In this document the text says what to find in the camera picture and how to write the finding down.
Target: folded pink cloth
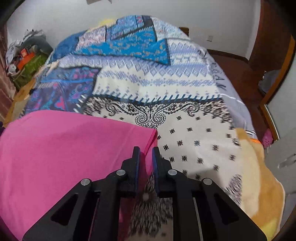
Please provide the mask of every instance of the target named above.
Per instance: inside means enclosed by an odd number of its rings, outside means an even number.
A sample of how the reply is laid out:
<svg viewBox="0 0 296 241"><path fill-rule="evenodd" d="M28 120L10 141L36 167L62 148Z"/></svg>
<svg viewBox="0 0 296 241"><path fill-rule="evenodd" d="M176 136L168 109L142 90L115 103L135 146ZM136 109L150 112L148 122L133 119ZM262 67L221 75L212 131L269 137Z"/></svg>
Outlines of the folded pink cloth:
<svg viewBox="0 0 296 241"><path fill-rule="evenodd" d="M21 240L83 178L105 178L139 146L152 172L156 130L71 112L42 110L9 124L0 137L0 216Z"/></svg>

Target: wooden floor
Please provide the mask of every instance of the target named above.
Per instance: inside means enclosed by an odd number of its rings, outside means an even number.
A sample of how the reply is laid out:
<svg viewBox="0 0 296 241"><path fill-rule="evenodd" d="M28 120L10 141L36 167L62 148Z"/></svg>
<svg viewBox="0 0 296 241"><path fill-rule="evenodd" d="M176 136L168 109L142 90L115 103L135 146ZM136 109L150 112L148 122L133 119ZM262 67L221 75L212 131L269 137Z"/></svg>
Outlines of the wooden floor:
<svg viewBox="0 0 296 241"><path fill-rule="evenodd" d="M258 91L258 82L262 78L262 73L252 71L244 61L218 55L212 56L230 79L235 90L249 109L258 139L261 140L267 129L258 108L263 98Z"/></svg>

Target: pink curtain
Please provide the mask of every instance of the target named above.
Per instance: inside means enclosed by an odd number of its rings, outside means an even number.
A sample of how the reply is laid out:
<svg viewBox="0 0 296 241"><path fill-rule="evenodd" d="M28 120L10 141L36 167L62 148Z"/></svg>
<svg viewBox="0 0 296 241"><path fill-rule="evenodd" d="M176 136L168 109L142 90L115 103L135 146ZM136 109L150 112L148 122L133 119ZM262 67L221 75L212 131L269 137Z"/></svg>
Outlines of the pink curtain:
<svg viewBox="0 0 296 241"><path fill-rule="evenodd" d="M6 76L5 53L7 51L6 25L0 30L0 121L3 121L12 104L15 86Z"/></svg>

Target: wall socket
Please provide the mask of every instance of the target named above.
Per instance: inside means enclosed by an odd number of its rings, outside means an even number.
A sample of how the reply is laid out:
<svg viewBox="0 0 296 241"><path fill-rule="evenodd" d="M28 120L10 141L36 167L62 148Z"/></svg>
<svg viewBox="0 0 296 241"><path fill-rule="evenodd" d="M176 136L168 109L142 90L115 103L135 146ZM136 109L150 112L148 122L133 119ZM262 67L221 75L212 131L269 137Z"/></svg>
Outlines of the wall socket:
<svg viewBox="0 0 296 241"><path fill-rule="evenodd" d="M207 37L207 41L212 42L213 41L214 36L213 35L209 35Z"/></svg>

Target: silver screw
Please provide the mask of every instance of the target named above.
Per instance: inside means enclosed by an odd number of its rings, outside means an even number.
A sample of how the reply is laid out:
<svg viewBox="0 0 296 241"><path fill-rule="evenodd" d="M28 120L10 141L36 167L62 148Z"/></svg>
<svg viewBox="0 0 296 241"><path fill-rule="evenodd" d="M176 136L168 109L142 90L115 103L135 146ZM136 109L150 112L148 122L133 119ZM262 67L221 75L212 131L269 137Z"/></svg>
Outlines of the silver screw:
<svg viewBox="0 0 296 241"><path fill-rule="evenodd" d="M83 186L87 186L88 184L90 184L90 182L91 181L89 179L85 178L85 179L82 179L80 183Z"/></svg>
<svg viewBox="0 0 296 241"><path fill-rule="evenodd" d="M175 169L171 169L168 171L168 174L171 175L171 176L174 176L177 174L177 171Z"/></svg>
<svg viewBox="0 0 296 241"><path fill-rule="evenodd" d="M118 176L123 176L125 173L126 173L126 171L125 171L125 170L122 170L122 169L119 169L119 170L116 172L116 174L117 174Z"/></svg>
<svg viewBox="0 0 296 241"><path fill-rule="evenodd" d="M213 181L211 179L209 179L209 178L205 178L203 180L203 182L204 182L205 185L211 185L213 183Z"/></svg>

